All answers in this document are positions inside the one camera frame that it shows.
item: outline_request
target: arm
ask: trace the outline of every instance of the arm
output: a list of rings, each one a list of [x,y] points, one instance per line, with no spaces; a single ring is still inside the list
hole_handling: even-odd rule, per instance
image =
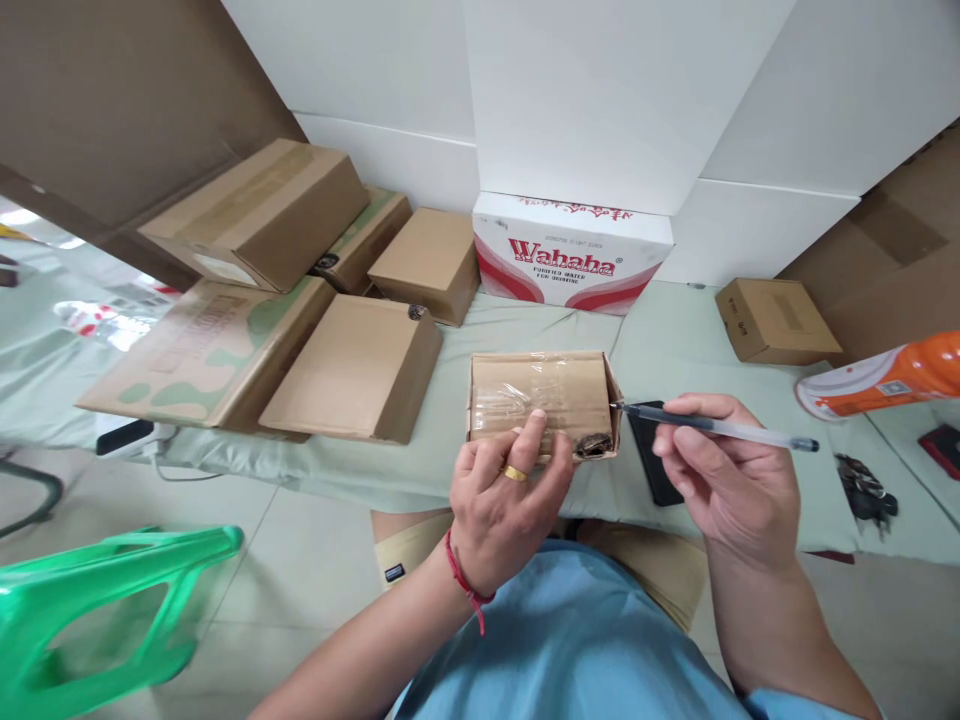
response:
[[[532,472],[546,429],[534,411],[525,427],[467,443],[450,489],[451,547],[470,587],[489,596],[540,547],[573,479],[573,449],[554,436],[543,475],[517,482],[504,463]],[[420,667],[470,619],[444,544],[395,588],[337,630],[258,707],[254,720],[384,717]]]
[[[760,426],[726,395],[682,395],[664,410]],[[790,453],[668,425],[657,429],[654,451],[703,533],[720,649],[737,688],[782,690],[879,718],[797,561],[800,493]]]

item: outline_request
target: person's left hand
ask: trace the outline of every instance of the person's left hand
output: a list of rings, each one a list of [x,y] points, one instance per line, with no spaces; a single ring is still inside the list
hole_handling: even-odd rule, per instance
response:
[[[523,428],[466,443],[460,449],[450,507],[451,547],[467,582],[489,596],[516,575],[546,539],[573,480],[573,446],[562,431],[553,436],[550,463],[539,478],[519,482],[504,464],[532,473],[547,416],[534,410]]]

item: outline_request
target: black phone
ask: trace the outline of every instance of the black phone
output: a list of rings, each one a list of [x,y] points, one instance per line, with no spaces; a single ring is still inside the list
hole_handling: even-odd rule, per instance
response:
[[[639,404],[655,407],[658,410],[663,409],[663,402],[660,400],[651,400]],[[683,495],[667,477],[667,471],[663,469],[663,460],[653,454],[653,439],[656,437],[657,425],[660,423],[638,418],[635,415],[624,414],[630,421],[630,429],[633,430],[633,437],[637,441],[640,462],[643,463],[643,471],[647,474],[647,482],[650,483],[650,494],[653,495],[653,502],[660,507],[683,504]]]
[[[133,420],[123,427],[111,430],[97,438],[97,456],[109,455],[125,445],[143,440],[153,433],[153,423],[149,420]]]

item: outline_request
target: white cable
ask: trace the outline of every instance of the white cable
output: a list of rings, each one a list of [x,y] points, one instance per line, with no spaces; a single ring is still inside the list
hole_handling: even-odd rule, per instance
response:
[[[160,469],[159,461],[160,453],[163,451],[163,449],[163,441],[161,440],[156,440],[143,449],[143,454],[153,461],[153,471],[157,473],[157,476],[161,480],[166,480],[167,482],[199,482],[201,480],[213,480],[214,478],[223,477],[223,473],[201,475],[200,477],[194,478],[172,478],[169,475],[164,475],[163,470]]]

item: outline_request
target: water bottle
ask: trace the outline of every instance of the water bottle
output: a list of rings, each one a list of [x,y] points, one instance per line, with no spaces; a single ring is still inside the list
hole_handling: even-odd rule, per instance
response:
[[[109,305],[80,300],[59,302],[53,306],[53,312],[68,330],[123,352],[127,352],[137,340],[150,332],[157,322],[156,318],[127,315]]]

